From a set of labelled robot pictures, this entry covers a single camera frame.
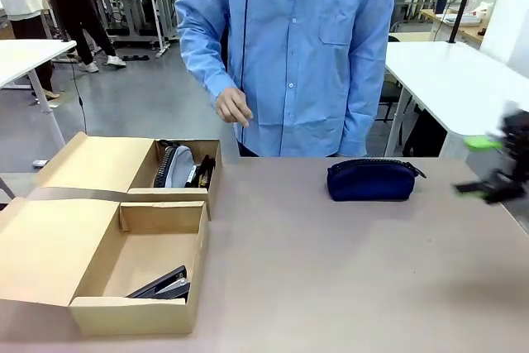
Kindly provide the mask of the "person's right hand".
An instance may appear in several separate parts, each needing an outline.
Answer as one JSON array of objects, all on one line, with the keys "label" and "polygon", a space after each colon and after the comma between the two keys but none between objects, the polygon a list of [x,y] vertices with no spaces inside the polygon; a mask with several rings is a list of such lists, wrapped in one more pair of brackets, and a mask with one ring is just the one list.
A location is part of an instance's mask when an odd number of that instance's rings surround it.
[{"label": "person's right hand", "polygon": [[239,123],[248,127],[253,119],[245,94],[237,87],[225,88],[216,98],[215,109],[217,115],[226,123]]}]

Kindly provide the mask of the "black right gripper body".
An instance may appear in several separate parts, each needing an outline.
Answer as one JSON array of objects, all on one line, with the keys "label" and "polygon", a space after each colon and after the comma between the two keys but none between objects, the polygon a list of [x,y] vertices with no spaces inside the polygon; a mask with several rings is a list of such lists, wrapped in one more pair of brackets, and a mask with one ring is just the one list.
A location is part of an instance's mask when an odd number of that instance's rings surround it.
[{"label": "black right gripper body", "polygon": [[528,111],[519,110],[503,119],[503,160],[488,177],[487,204],[504,203],[526,196],[528,186]]}]

